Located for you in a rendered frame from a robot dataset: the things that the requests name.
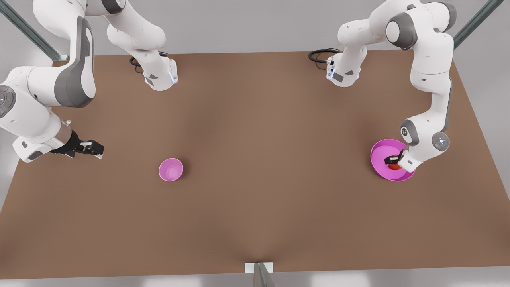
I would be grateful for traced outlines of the pink plate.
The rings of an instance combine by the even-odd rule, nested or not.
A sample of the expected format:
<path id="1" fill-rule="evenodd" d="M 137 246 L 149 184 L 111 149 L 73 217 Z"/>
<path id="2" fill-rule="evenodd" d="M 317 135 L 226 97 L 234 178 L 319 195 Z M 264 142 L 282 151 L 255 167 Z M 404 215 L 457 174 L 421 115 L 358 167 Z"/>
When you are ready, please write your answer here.
<path id="1" fill-rule="evenodd" d="M 406 181 L 414 175 L 405 171 L 404 169 L 394 170 L 385 164 L 385 159 L 398 155 L 402 149 L 406 147 L 406 144 L 395 139 L 383 139 L 378 141 L 371 150 L 370 160 L 371 165 L 375 172 L 390 181 L 401 182 Z"/>

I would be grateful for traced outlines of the pink bowl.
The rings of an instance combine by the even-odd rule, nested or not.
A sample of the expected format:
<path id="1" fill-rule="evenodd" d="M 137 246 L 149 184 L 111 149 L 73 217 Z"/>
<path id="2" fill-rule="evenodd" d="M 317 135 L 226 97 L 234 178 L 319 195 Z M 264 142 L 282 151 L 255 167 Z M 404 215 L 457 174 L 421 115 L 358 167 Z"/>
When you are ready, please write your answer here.
<path id="1" fill-rule="evenodd" d="M 183 171 L 183 163 L 177 158 L 164 160 L 158 168 L 160 178 L 168 182 L 179 179 L 182 176 Z"/>

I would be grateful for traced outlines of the silver frame post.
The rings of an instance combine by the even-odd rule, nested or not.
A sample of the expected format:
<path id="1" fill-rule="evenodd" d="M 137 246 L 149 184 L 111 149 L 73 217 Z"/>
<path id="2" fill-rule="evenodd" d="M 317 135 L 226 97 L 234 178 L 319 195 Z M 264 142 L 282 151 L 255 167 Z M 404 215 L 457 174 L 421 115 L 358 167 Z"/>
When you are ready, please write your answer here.
<path id="1" fill-rule="evenodd" d="M 275 287 L 273 263 L 245 263 L 245 273 L 253 273 L 253 287 Z"/>
<path id="2" fill-rule="evenodd" d="M 454 49 L 457 49 L 503 2 L 504 0 L 487 0 L 454 36 Z"/>
<path id="3" fill-rule="evenodd" d="M 40 49 L 53 62 L 65 62 L 67 55 L 59 54 L 37 31 L 35 31 L 5 0 L 0 0 L 0 13 L 9 20 L 24 36 Z"/>

